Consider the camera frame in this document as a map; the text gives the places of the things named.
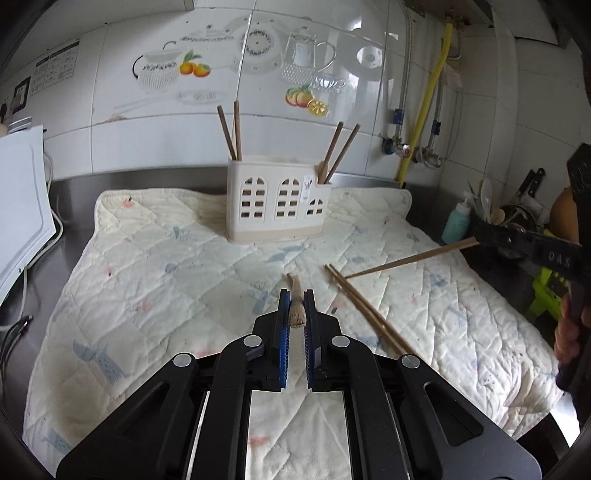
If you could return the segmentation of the person's right hand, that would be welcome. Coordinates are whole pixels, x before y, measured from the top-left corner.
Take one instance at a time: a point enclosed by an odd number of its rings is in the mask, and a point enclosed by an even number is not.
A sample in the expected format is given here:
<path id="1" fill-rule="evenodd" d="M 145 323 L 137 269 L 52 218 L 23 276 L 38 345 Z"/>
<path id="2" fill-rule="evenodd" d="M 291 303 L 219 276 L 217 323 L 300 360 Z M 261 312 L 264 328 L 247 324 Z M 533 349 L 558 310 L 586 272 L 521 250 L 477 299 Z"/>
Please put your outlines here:
<path id="1" fill-rule="evenodd" d="M 561 317 L 555 330 L 554 353 L 562 365 L 569 364 L 580 353 L 578 338 L 581 327 L 571 313 L 571 299 L 567 294 L 561 301 Z"/>

